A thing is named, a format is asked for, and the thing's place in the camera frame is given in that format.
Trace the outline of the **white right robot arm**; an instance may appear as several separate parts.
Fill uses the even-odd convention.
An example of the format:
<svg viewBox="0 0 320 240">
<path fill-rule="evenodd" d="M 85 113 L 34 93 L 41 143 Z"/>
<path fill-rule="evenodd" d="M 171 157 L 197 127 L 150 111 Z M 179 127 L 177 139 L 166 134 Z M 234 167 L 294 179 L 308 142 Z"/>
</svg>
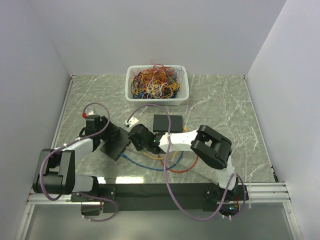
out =
<svg viewBox="0 0 320 240">
<path fill-rule="evenodd" d="M 183 133 L 152 133 L 143 124 L 135 125 L 128 133 L 136 150 L 153 154 L 167 152 L 194 152 L 206 165 L 216 172 L 220 195 L 230 200 L 238 193 L 237 177 L 230 156 L 232 142 L 207 125 Z"/>
</svg>

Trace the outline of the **black network switch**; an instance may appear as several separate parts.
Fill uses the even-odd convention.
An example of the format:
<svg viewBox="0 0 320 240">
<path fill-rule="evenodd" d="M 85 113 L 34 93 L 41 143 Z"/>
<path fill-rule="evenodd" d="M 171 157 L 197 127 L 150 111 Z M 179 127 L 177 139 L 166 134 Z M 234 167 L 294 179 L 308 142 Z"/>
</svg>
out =
<svg viewBox="0 0 320 240">
<path fill-rule="evenodd" d="M 170 115 L 170 132 L 182 133 L 183 132 L 183 116 L 182 115 Z M 169 128 L 169 119 L 167 115 L 155 114 L 153 116 L 152 131 L 154 133 L 166 133 Z"/>
<path fill-rule="evenodd" d="M 128 132 L 120 127 L 119 130 L 101 146 L 100 151 L 112 160 L 117 161 L 130 143 Z"/>
</svg>

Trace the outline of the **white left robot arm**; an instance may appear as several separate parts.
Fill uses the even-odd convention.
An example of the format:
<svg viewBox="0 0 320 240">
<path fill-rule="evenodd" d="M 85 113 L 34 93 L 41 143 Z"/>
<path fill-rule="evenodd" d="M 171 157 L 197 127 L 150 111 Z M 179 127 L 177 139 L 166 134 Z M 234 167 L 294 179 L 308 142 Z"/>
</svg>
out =
<svg viewBox="0 0 320 240">
<path fill-rule="evenodd" d="M 56 195 L 69 195 L 82 192 L 89 201 L 100 197 L 101 189 L 94 176 L 77 175 L 76 161 L 95 151 L 101 142 L 113 139 L 120 128 L 105 116 L 97 114 L 85 118 L 85 127 L 72 144 L 58 148 L 43 149 L 38 158 L 32 189 L 35 193 L 46 192 Z"/>
</svg>

